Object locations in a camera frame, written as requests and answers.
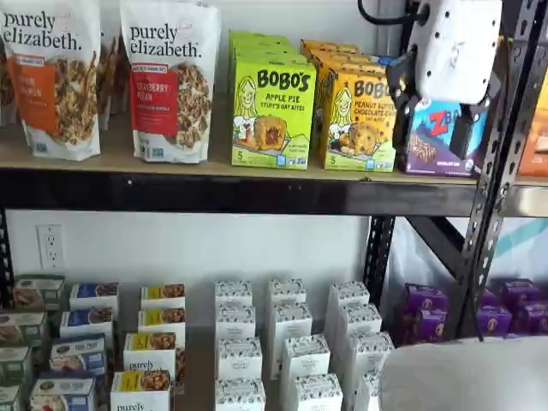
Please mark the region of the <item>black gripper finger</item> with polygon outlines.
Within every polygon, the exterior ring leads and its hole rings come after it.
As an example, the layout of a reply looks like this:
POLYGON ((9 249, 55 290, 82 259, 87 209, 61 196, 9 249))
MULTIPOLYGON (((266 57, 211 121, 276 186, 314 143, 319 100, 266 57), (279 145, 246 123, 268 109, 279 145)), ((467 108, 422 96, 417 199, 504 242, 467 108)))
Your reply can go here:
POLYGON ((416 45, 386 66, 386 80, 390 96, 397 110, 405 114, 414 112, 420 101, 416 88, 415 68, 417 58, 416 45))
POLYGON ((465 158, 481 143, 488 107, 489 103, 460 104, 450 141, 450 151, 458 158, 465 158))

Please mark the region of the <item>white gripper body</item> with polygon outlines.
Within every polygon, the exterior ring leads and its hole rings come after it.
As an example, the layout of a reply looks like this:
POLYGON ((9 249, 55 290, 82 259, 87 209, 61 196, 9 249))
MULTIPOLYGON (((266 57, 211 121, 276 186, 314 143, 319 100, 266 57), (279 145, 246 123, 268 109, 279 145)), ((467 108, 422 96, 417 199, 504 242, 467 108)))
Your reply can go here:
POLYGON ((414 23, 414 78, 423 99, 477 104, 487 90, 497 51, 501 1, 421 1, 414 23))

